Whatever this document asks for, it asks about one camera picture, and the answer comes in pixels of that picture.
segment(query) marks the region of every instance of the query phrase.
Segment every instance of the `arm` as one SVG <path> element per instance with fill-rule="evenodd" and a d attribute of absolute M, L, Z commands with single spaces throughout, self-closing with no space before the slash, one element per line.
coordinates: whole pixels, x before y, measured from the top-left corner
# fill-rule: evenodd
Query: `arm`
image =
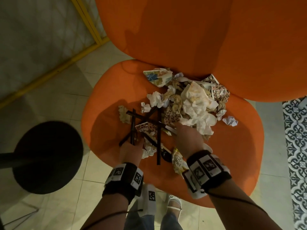
<path fill-rule="evenodd" d="M 122 147 L 120 148 L 120 164 L 130 162 L 135 164 L 137 167 L 140 164 L 142 159 L 142 148 L 144 144 L 144 139 L 141 139 L 136 146 L 125 142 Z M 89 218 L 83 224 L 82 229 L 85 229 L 90 224 L 94 223 L 95 221 L 116 213 L 120 211 L 127 211 L 128 209 L 128 200 L 121 194 L 107 194 L 104 195 L 103 198 L 100 200 L 98 205 L 95 207 L 94 211 L 91 213 Z M 119 214 L 112 217 L 109 217 L 91 228 L 90 230 L 122 230 L 124 229 L 126 221 L 126 214 Z"/>
<path fill-rule="evenodd" d="M 196 129 L 180 123 L 177 123 L 176 127 L 176 146 L 185 158 L 189 158 L 194 153 L 203 150 L 204 141 Z M 208 192 L 225 197 L 240 198 L 254 203 L 232 179 L 226 180 L 216 188 L 209 189 Z M 281 230 L 266 213 L 251 204 L 216 198 L 211 195 L 209 195 L 209 197 L 226 230 Z"/>

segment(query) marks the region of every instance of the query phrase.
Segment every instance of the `yellow frame bar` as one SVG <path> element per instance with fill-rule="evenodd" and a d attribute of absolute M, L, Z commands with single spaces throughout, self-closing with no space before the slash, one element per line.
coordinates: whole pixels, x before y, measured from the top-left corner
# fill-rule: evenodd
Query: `yellow frame bar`
<path fill-rule="evenodd" d="M 71 59 L 69 59 L 68 61 L 60 64 L 59 66 L 52 69 L 48 73 L 46 73 L 46 74 L 42 75 L 41 77 L 35 79 L 34 81 L 32 81 L 28 85 L 24 86 L 23 88 L 21 88 L 17 92 L 14 92 L 14 93 L 8 95 L 3 100 L 0 100 L 0 109 L 5 107 L 6 105 L 10 104 L 11 102 L 16 100 L 17 98 L 23 96 L 25 93 L 29 92 L 30 90 L 40 86 L 41 84 L 48 81 L 50 78 L 52 78 L 56 74 L 60 73 L 61 71 L 63 71 L 64 69 L 66 69 L 67 67 L 69 67 L 70 65 L 72 65 L 73 63 L 78 61 L 79 59 L 85 57 L 87 54 L 91 53 L 92 51 L 94 51 L 95 49 L 100 47 L 101 45 L 104 45 L 106 42 L 110 41 L 110 39 L 108 37 L 104 37 L 103 39 L 100 37 L 99 32 L 97 31 L 92 19 L 90 18 L 90 15 L 88 14 L 88 12 L 86 10 L 86 7 L 82 3 L 82 1 L 81 0 L 71 0 L 71 1 L 74 4 L 75 8 L 77 9 L 79 15 L 81 16 L 84 24 L 86 25 L 86 27 L 90 31 L 91 35 L 93 36 L 96 44 L 88 47 L 87 49 L 83 50 L 79 54 L 77 54 L 74 57 L 72 57 Z"/>

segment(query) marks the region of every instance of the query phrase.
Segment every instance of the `blue jeans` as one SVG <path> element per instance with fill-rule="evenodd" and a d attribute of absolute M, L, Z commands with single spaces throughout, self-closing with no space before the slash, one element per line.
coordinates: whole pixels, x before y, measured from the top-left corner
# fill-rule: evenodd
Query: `blue jeans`
<path fill-rule="evenodd" d="M 135 201 L 131 211 L 136 211 L 138 203 Z M 145 215 L 140 217 L 137 212 L 128 213 L 124 230 L 154 230 L 154 216 Z M 176 216 L 173 213 L 166 213 L 163 216 L 160 230 L 182 230 Z"/>

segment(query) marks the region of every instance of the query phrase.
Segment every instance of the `white sandal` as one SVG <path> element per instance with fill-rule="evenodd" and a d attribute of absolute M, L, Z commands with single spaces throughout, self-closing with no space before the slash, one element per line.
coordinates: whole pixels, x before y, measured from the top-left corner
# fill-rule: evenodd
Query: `white sandal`
<path fill-rule="evenodd" d="M 175 201 L 176 203 L 178 203 L 178 204 L 180 205 L 180 208 L 169 206 L 169 202 L 170 202 L 170 201 Z M 167 208 L 171 208 L 171 209 L 178 210 L 178 211 L 179 211 L 178 220 L 179 220 L 179 217 L 180 217 L 180 214 L 181 214 L 181 211 L 182 211 L 182 203 L 181 203 L 180 198 L 178 198 L 178 197 L 176 197 L 176 196 L 173 196 L 173 195 L 169 195 L 169 200 L 168 200 L 168 202 L 167 202 Z"/>

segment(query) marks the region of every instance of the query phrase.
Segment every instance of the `foot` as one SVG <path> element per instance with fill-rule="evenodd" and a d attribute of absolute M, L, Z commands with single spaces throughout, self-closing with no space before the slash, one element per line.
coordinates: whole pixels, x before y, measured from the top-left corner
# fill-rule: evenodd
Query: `foot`
<path fill-rule="evenodd" d="M 167 213 L 174 213 L 174 215 L 176 216 L 177 220 L 179 218 L 179 214 L 180 214 L 180 210 L 181 210 L 181 204 L 179 204 L 180 200 L 177 201 L 177 200 L 174 200 L 173 199 L 174 196 L 170 195 L 170 200 L 169 200 L 169 203 L 168 203 L 168 208 L 167 208 Z"/>

